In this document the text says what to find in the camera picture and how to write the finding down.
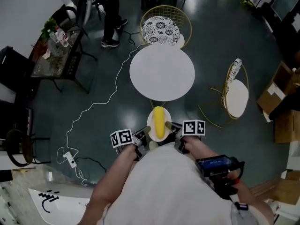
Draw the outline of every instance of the bottle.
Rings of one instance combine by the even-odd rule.
[[[61,43],[64,47],[69,46],[69,43],[68,43],[68,41],[64,38],[62,32],[59,33],[59,34],[57,35],[57,38],[58,38],[58,40],[60,41],[60,43]]]
[[[58,27],[58,26],[57,26],[55,29],[56,29],[56,31],[57,31],[58,34],[60,34],[60,33],[63,34],[63,36],[64,36],[64,38],[65,38],[66,41],[69,39],[69,38],[67,37],[67,35],[66,35],[66,33],[64,32],[63,29],[61,29],[61,28]]]
[[[49,33],[49,36],[50,38],[55,42],[55,43],[58,43],[59,40],[57,39],[55,33],[53,31],[51,31],[50,29],[48,29],[48,33]]]

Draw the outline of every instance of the white cable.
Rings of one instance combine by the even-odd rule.
[[[104,104],[108,104],[108,103],[109,103],[109,101],[111,100],[112,96],[118,91],[117,79],[118,79],[119,73],[121,72],[121,70],[122,70],[122,68],[123,68],[123,64],[129,60],[131,53],[135,52],[136,50],[139,49],[140,46],[143,46],[143,45],[146,45],[146,44],[140,44],[140,45],[138,45],[138,47],[137,47],[135,50],[133,50],[133,51],[131,51],[131,52],[129,53],[128,58],[122,63],[121,68],[120,68],[119,72],[117,73],[116,80],[115,80],[116,90],[115,90],[115,92],[113,92],[113,93],[111,94],[111,96],[109,97],[108,101],[107,101],[106,103],[93,103],[87,110],[83,110],[83,111],[80,113],[80,116],[79,116],[78,119],[76,119],[76,120],[74,120],[74,121],[72,122],[72,127],[71,127],[70,130],[68,130],[68,131],[66,132],[66,135],[67,135],[67,148],[73,149],[73,150],[76,151],[75,155],[73,156],[73,159],[74,159],[74,157],[77,155],[77,153],[79,152],[78,149],[76,149],[76,148],[71,148],[71,147],[68,146],[68,141],[69,141],[68,133],[72,131],[73,126],[74,126],[74,123],[77,122],[77,121],[81,118],[81,116],[82,116],[82,114],[83,114],[84,112],[87,112],[89,109],[91,109],[91,107],[92,107],[93,105],[104,105]],[[57,160],[57,158],[58,158],[58,151],[59,151],[61,148],[63,149],[63,150],[62,150],[62,154],[64,153],[64,150],[65,150],[64,147],[60,147],[60,148],[57,149],[57,153],[56,153],[56,162],[57,162],[58,164],[62,164],[62,163],[64,163],[65,161],[67,161],[67,159],[63,160],[62,162],[59,162],[59,161]],[[86,184],[84,184],[83,182],[86,181],[87,179],[84,179],[84,178],[83,178],[83,173],[82,173],[82,171],[81,171],[81,170],[78,170],[78,174],[79,174],[79,176],[78,176],[78,175],[77,175],[77,170],[76,170],[76,167],[75,167],[75,173],[76,173],[76,176],[77,176],[78,178],[82,179],[81,184],[82,184],[83,186],[86,186]]]

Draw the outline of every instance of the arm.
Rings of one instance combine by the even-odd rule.
[[[184,140],[186,141],[185,148],[192,154],[195,159],[209,158],[219,155],[196,137],[186,136],[184,137]],[[235,179],[237,177],[238,175],[236,171],[228,174],[228,178],[230,179]],[[241,203],[246,203],[255,207],[267,218],[270,225],[274,223],[273,212],[269,205],[254,197],[249,188],[241,180],[238,184],[233,185],[233,187],[238,189],[238,197]]]
[[[135,146],[127,146],[95,187],[90,202],[78,225],[96,225],[108,204],[120,196],[136,158]]]

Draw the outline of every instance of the glass top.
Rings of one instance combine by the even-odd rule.
[[[78,38],[80,31],[68,32],[69,46],[64,47],[60,42],[55,43],[51,38],[45,44],[50,51],[50,57],[44,59],[42,56],[38,58],[33,68],[31,77],[59,77],[61,76],[72,46]]]

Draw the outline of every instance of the white shirt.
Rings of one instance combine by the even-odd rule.
[[[231,225],[231,205],[200,178],[194,161],[170,143],[149,151],[135,165],[98,225]],[[259,224],[267,224],[255,213]]]

